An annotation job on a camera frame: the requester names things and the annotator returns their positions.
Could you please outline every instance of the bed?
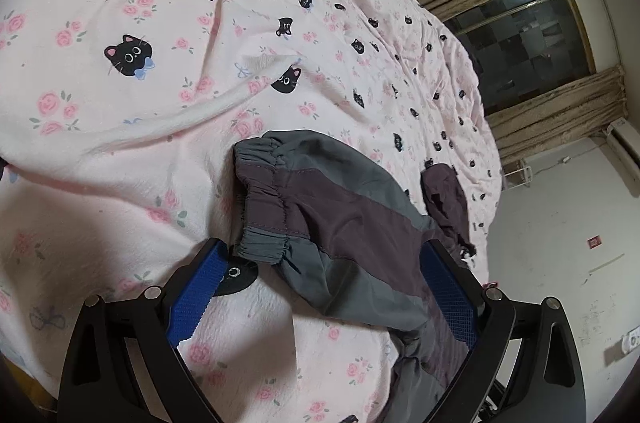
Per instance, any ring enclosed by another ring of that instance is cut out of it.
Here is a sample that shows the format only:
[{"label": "bed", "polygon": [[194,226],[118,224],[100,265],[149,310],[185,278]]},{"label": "bed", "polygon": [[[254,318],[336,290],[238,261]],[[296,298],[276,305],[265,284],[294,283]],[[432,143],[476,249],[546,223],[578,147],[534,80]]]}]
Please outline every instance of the bed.
[{"label": "bed", "polygon": [[[233,241],[230,149],[268,130],[341,140],[422,213],[420,171],[452,166],[488,281],[498,153],[466,51],[415,0],[0,0],[0,18],[0,348],[53,395],[84,298],[135,297],[210,235]],[[440,320],[444,390],[466,348]],[[268,268],[180,351],[242,422],[375,421],[397,356]]]}]

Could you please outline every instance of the window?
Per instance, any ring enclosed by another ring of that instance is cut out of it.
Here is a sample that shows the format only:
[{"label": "window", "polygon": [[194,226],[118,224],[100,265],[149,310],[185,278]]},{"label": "window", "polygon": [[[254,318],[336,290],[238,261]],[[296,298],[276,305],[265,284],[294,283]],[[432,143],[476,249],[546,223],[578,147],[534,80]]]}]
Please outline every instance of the window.
[{"label": "window", "polygon": [[584,27],[578,27],[582,21],[572,3],[490,0],[445,23],[471,57],[485,114],[593,73]]}]

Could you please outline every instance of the air conditioner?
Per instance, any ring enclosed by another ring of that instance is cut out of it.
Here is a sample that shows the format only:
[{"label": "air conditioner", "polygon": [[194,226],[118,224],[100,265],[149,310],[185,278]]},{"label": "air conditioner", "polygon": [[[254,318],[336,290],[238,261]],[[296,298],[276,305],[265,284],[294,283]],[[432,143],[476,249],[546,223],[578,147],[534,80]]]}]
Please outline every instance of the air conditioner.
[{"label": "air conditioner", "polygon": [[620,118],[607,127],[607,143],[640,185],[640,132]]}]

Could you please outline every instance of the red sticker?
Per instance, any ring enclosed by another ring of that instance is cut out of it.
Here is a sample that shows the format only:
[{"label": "red sticker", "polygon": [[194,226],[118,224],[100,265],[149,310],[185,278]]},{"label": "red sticker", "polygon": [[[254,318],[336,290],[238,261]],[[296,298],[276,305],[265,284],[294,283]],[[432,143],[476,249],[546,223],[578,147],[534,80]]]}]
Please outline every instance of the red sticker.
[{"label": "red sticker", "polygon": [[599,235],[596,235],[595,237],[592,237],[591,239],[589,239],[587,243],[589,244],[589,248],[593,249],[596,246],[600,246],[602,244],[602,239],[600,238]]}]

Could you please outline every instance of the metal screw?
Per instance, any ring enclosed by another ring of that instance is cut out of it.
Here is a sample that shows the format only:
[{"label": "metal screw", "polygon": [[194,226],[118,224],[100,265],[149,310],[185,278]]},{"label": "metal screw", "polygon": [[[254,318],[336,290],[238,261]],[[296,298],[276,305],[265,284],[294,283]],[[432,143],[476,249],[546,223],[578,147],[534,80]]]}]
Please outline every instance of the metal screw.
[{"label": "metal screw", "polygon": [[560,309],[560,301],[557,298],[549,297],[546,299],[546,305],[551,309]]},{"label": "metal screw", "polygon": [[162,290],[158,286],[149,286],[145,289],[145,298],[153,300],[154,298],[158,298],[161,293]]},{"label": "metal screw", "polygon": [[100,302],[100,297],[98,297],[98,295],[89,295],[89,297],[84,300],[84,305],[88,308],[92,308],[98,304],[98,302]]},{"label": "metal screw", "polygon": [[486,292],[485,295],[487,298],[491,299],[491,300],[502,300],[502,291],[500,291],[497,288],[489,288]]}]

